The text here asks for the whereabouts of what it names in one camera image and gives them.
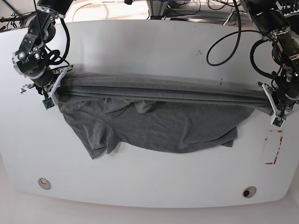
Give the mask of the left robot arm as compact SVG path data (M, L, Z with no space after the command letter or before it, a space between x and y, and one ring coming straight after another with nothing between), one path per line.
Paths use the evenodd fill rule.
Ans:
M241 4L262 36L250 50L251 65L260 75L276 83L272 97L276 108L284 111L299 99L299 46L290 34L291 25L275 0L242 0ZM267 41L272 42L271 55L280 66L280 72L267 73L255 64L256 48Z

